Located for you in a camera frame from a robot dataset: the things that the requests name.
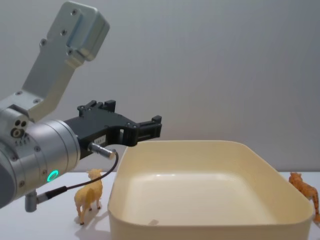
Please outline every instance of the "gray wall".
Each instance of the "gray wall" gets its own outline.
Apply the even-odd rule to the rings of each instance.
[[[0,98],[22,86],[63,2],[1,1]],[[137,122],[162,115],[162,140],[233,140],[278,170],[320,170],[320,1],[81,2],[111,30],[48,118],[114,99]],[[109,166],[92,156],[77,170]]]

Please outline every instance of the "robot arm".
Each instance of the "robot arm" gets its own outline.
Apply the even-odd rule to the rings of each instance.
[[[75,69],[96,57],[109,28],[97,9],[64,3],[22,89],[0,101],[0,208],[26,195],[33,212],[36,204],[27,207],[27,199],[37,199],[35,189],[80,159],[111,157],[108,145],[133,147],[160,136],[160,116],[135,123],[115,113],[113,100],[81,105],[79,116],[64,122],[38,122],[57,107]]]

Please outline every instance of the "cream plastic bin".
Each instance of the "cream plastic bin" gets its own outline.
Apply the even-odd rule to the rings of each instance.
[[[313,206],[247,146],[128,148],[109,199],[112,240],[307,240]]]

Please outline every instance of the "black cable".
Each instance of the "black cable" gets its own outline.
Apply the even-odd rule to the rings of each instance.
[[[82,186],[85,186],[85,185],[88,185],[88,184],[92,184],[100,179],[103,179],[104,177],[108,176],[110,173],[112,173],[112,171],[116,168],[117,164],[118,164],[118,161],[119,161],[119,154],[117,153],[117,151],[114,150],[114,153],[115,153],[115,161],[114,161],[114,164],[113,166],[110,168],[109,171],[107,171],[105,174],[93,179],[93,180],[90,180],[90,181],[86,181],[86,182],[83,182],[83,183],[80,183],[80,184],[77,184],[77,185],[72,185],[72,186],[69,186],[69,187],[66,187],[66,186],[62,186],[62,187],[59,187],[59,188],[56,188],[56,189],[53,189],[51,191],[46,191],[45,193],[43,193],[44,195],[46,195],[46,200],[49,200],[49,199],[52,199],[53,197],[56,197],[70,189],[75,189],[75,188],[78,188],[78,187],[82,187]]]

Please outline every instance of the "toy animal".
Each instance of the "toy animal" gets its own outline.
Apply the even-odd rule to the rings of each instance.
[[[307,199],[312,199],[315,209],[315,217],[313,221],[318,224],[320,223],[320,214],[319,214],[319,198],[318,191],[315,187],[310,186],[305,183],[301,177],[301,173],[291,172],[289,177],[289,182],[299,190]]]
[[[101,176],[102,169],[91,169],[87,171],[88,177],[91,180],[94,180]],[[86,211],[92,210],[91,204],[96,201],[97,209],[100,209],[99,200],[102,196],[103,185],[101,179],[90,183],[83,188],[79,189],[74,196],[74,202],[76,206],[76,210],[78,212],[78,216],[80,217],[80,225],[85,224],[85,214]]]

